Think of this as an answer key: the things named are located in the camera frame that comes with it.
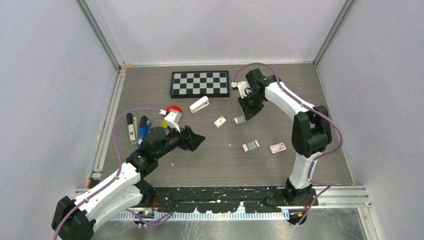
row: chessboard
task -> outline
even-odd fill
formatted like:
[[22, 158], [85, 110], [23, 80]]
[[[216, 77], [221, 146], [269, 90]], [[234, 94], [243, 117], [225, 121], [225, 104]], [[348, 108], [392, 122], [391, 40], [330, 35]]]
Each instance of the chessboard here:
[[228, 98], [230, 79], [223, 71], [179, 71], [173, 72], [170, 88], [171, 99]]

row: white object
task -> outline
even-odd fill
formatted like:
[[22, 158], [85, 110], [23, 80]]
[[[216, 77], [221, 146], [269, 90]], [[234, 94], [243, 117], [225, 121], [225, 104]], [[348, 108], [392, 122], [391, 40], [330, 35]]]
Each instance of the white object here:
[[286, 146], [284, 145], [284, 143], [278, 143], [272, 146], [269, 146], [269, 149], [271, 150], [272, 154], [277, 154], [277, 153], [281, 153], [287, 150]]
[[[90, 201], [79, 207], [81, 211], [87, 211], [85, 216], [88, 221], [96, 220], [93, 226], [94, 232], [113, 216], [139, 204], [142, 200], [143, 195], [140, 193], [140, 190], [133, 186], [141, 180], [140, 173], [137, 172], [137, 169], [131, 163], [123, 163], [121, 166], [119, 178], [90, 199]], [[111, 179], [115, 178], [116, 174], [117, 171], [101, 181], [94, 188], [75, 197], [75, 204], [79, 204], [89, 195], [102, 188]]]
[[166, 110], [161, 109], [159, 112], [160, 115], [165, 116], [167, 114]]
[[218, 118], [218, 120], [216, 120], [213, 124], [215, 124], [215, 126], [217, 128], [220, 128], [227, 120], [221, 116], [220, 118]]
[[246, 89], [246, 88], [250, 88], [251, 86], [249, 85], [249, 83], [247, 81], [241, 81], [237, 83], [237, 88], [238, 88], [238, 93], [240, 94], [240, 97], [242, 99], [244, 99], [245, 97], [247, 97], [248, 95], [246, 93], [250, 93], [251, 90]]
[[243, 146], [244, 152], [252, 151], [260, 147], [258, 140], [248, 142], [246, 144], [243, 144], [242, 146]]
[[128, 125], [129, 140], [132, 144], [137, 143], [137, 118], [132, 117], [132, 124]]
[[[280, 82], [282, 87], [287, 90], [290, 94], [295, 96], [300, 100], [302, 105], [306, 105], [310, 108], [313, 108], [314, 105], [304, 101], [299, 96], [290, 91], [283, 82]], [[278, 86], [277, 82], [273, 82], [265, 88], [265, 98], [277, 105], [287, 116], [293, 121], [296, 114], [300, 112], [307, 112], [308, 109], [304, 108], [301, 104], [294, 101], [291, 97], [285, 94], [281, 88]], [[305, 157], [296, 152], [296, 158], [294, 160], [293, 171], [288, 178], [296, 189], [306, 188], [311, 184], [310, 179], [308, 179], [308, 170], [311, 166], [313, 159], [319, 155], [321, 152], [312, 154], [310, 157]], [[312, 168], [311, 175], [314, 173], [316, 164]]]
[[209, 105], [209, 98], [207, 96], [203, 96], [202, 98], [200, 98], [199, 100], [197, 100], [195, 103], [193, 103], [190, 106], [190, 112], [196, 113], [208, 105]]
[[181, 113], [176, 110], [171, 110], [166, 116], [165, 116], [165, 122], [168, 124], [170, 128], [176, 129], [178, 132], [180, 132], [180, 126], [178, 126], [178, 122], [180, 121]]
[[242, 124], [242, 123], [246, 123], [246, 117], [243, 116], [238, 116], [234, 118], [235, 124]]

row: blue marker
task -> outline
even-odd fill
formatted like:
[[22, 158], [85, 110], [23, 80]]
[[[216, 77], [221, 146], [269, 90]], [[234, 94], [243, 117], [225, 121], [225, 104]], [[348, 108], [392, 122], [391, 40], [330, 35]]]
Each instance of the blue marker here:
[[143, 140], [147, 136], [147, 133], [150, 130], [150, 125], [151, 125], [151, 122], [150, 122], [150, 120], [146, 116], [142, 116], [140, 118], [140, 129], [138, 131], [138, 142], [137, 142], [137, 146], [139, 146], [139, 147], [142, 146], [142, 142], [143, 142]]

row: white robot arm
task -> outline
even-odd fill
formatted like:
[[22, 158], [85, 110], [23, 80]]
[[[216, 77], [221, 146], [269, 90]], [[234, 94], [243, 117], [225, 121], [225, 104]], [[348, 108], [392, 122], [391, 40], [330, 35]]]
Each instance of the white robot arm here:
[[[173, 115], [167, 116], [165, 120], [173, 117]], [[144, 178], [158, 167], [159, 158], [175, 148], [194, 151], [205, 140], [204, 136], [195, 134], [189, 126], [179, 128], [174, 123], [172, 127], [175, 128], [170, 128], [168, 133], [163, 127], [151, 128], [142, 146], [131, 153], [125, 163], [122, 163], [119, 176], [117, 176], [117, 170], [94, 188], [73, 200], [68, 196], [63, 197], [57, 203], [51, 224], [55, 231], [72, 209], [81, 203], [84, 204], [72, 212], [61, 226], [60, 238], [89, 240], [106, 221], [125, 209], [138, 204], [151, 204], [155, 197], [155, 190]], [[89, 198], [97, 191], [100, 192], [93, 198]]]
[[247, 121], [262, 110], [264, 101], [276, 104], [293, 121], [291, 142], [296, 150], [296, 157], [293, 171], [286, 181], [284, 200], [285, 203], [296, 202], [296, 199], [300, 202], [300, 199], [304, 199], [305, 195], [311, 192], [312, 184], [308, 176], [311, 176], [315, 168], [313, 165], [310, 169], [311, 162], [321, 155], [332, 141], [330, 123], [303, 105], [314, 108], [326, 116], [328, 111], [324, 106], [315, 107], [302, 100], [280, 82], [286, 91], [283, 92], [274, 75], [265, 77], [258, 68], [251, 70], [246, 79], [247, 81], [233, 82], [231, 87], [240, 93], [237, 101]]

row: purple cable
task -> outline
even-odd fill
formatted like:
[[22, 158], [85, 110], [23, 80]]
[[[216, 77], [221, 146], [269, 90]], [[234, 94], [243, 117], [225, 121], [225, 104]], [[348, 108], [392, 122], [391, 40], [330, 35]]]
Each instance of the purple cable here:
[[161, 218], [159, 218], [158, 220], [152, 221], [152, 222], [148, 222], [145, 221], [143, 218], [141, 218], [137, 213], [135, 213], [133, 210], [131, 209], [126, 209], [126, 211], [130, 212], [132, 215], [134, 215], [134, 217], [136, 217], [140, 222], [144, 223], [147, 226], [157, 226], [157, 225], [161, 225], [163, 223], [165, 223], [166, 221], [168, 221], [173, 213], [172, 212], [168, 212], [167, 214], [163, 215]]
[[119, 151], [118, 148], [118, 143], [117, 143], [117, 125], [119, 120], [121, 120], [121, 118], [130, 113], [130, 112], [134, 112], [134, 111], [153, 111], [153, 112], [157, 112], [160, 113], [161, 110], [157, 109], [157, 108], [150, 108], [150, 107], [140, 107], [140, 108], [135, 108], [129, 111], [126, 111], [124, 113], [122, 113], [115, 121], [115, 124], [113, 125], [113, 142], [115, 143], [115, 149], [116, 149], [116, 153], [118, 155], [118, 171], [116, 172], [116, 176], [114, 178], [112, 178], [108, 183], [106, 183], [103, 187], [101, 187], [99, 190], [93, 192], [92, 194], [90, 194], [86, 199], [82, 200], [80, 203], [78, 203], [75, 207], [73, 207], [66, 215], [65, 217], [60, 221], [60, 223], [57, 225], [56, 231], [54, 231], [54, 235], [53, 235], [53, 240], [57, 240], [58, 236], [59, 236], [59, 232], [62, 228], [62, 226], [64, 225], [65, 221], [78, 209], [80, 208], [83, 204], [87, 203], [90, 199], [94, 198], [94, 196], [96, 196], [97, 194], [99, 194], [101, 191], [105, 190], [107, 187], [109, 187], [113, 182], [115, 182], [115, 180], [119, 177], [119, 175], [121, 174], [121, 170], [122, 170], [122, 160], [121, 160], [121, 153]]
[[309, 166], [309, 169], [308, 169], [308, 172], [307, 172], [307, 178], [308, 178], [308, 180], [312, 183], [312, 184], [314, 184], [314, 185], [321, 185], [321, 186], [327, 186], [326, 188], [324, 188], [324, 190], [322, 190], [320, 193], [318, 193], [317, 195], [316, 195], [316, 197], [312, 200], [312, 202], [310, 203], [310, 205], [309, 205], [309, 207], [307, 208], [307, 210], [306, 210], [306, 212], [305, 212], [305, 214], [302, 216], [302, 218], [296, 223], [296, 225], [299, 227], [299, 223], [301, 223], [303, 220], [304, 220], [304, 218], [306, 217], [306, 215], [308, 214], [308, 212], [309, 212], [309, 210], [311, 209], [311, 207], [312, 207], [312, 205], [314, 205], [314, 203], [315, 203], [315, 201], [318, 199], [318, 197], [319, 196], [321, 196], [321, 194], [323, 194], [325, 191], [327, 191], [328, 189], [330, 189], [333, 185], [332, 184], [326, 184], [326, 183], [322, 183], [322, 182], [317, 182], [317, 181], [313, 181], [312, 180], [312, 169], [314, 168], [314, 165], [315, 165], [315, 163], [317, 162], [317, 160], [318, 159], [320, 159], [320, 158], [323, 158], [323, 157], [325, 157], [325, 156], [328, 156], [328, 155], [330, 155], [330, 154], [333, 154], [333, 153], [335, 153], [335, 152], [337, 152], [338, 150], [340, 150], [341, 148], [342, 148], [342, 145], [343, 145], [343, 134], [342, 134], [342, 131], [340, 130], [340, 128], [339, 128], [339, 126], [337, 126], [337, 124], [335, 123], [335, 122], [333, 122], [329, 117], [327, 117], [326, 115], [324, 115], [324, 114], [322, 114], [321, 112], [319, 112], [319, 111], [317, 111], [317, 110], [315, 110], [315, 109], [313, 109], [312, 107], [309, 107], [308, 105], [305, 105], [305, 104], [303, 104], [302, 103], [302, 101], [300, 100], [300, 99], [298, 99], [297, 97], [295, 97], [293, 94], [291, 94], [289, 91], [287, 91], [287, 89], [285, 89], [284, 87], [283, 87], [283, 85], [281, 84], [281, 80], [280, 80], [280, 78], [278, 77], [278, 74], [277, 74], [277, 72], [274, 70], [274, 68], [273, 67], [271, 67], [270, 65], [268, 65], [268, 64], [265, 64], [265, 63], [261, 63], [261, 62], [253, 62], [253, 63], [250, 63], [250, 64], [247, 64], [246, 66], [244, 66], [244, 67], [242, 67], [236, 74], [235, 74], [235, 76], [234, 76], [234, 79], [232, 80], [234, 83], [236, 82], [236, 78], [237, 78], [237, 76], [239, 75], [239, 73], [243, 70], [243, 69], [245, 69], [245, 68], [247, 68], [247, 67], [249, 67], [249, 66], [252, 66], [252, 65], [261, 65], [261, 66], [264, 66], [264, 67], [267, 67], [268, 69], [270, 69], [271, 71], [272, 71], [272, 73], [274, 73], [274, 76], [275, 76], [275, 79], [277, 80], [277, 84], [278, 84], [278, 86], [280, 87], [280, 89], [285, 93], [285, 94], [287, 94], [291, 99], [293, 99], [296, 103], [298, 103], [298, 104], [300, 104], [302, 107], [304, 107], [304, 108], [306, 108], [306, 109], [308, 109], [309, 111], [311, 111], [311, 112], [313, 112], [314, 114], [316, 114], [316, 115], [318, 115], [318, 116], [320, 116], [321, 118], [323, 118], [323, 119], [325, 119], [327, 122], [329, 122], [334, 128], [335, 128], [335, 130], [336, 130], [336, 132], [337, 132], [337, 134], [338, 134], [338, 137], [340, 138], [340, 143], [338, 144], [338, 146], [335, 148], [335, 149], [333, 149], [333, 150], [331, 150], [331, 151], [329, 151], [329, 152], [325, 152], [325, 153], [323, 153], [323, 154], [321, 154], [321, 155], [318, 155], [318, 156], [316, 156], [314, 159], [313, 159], [313, 161], [310, 163], [310, 166]]

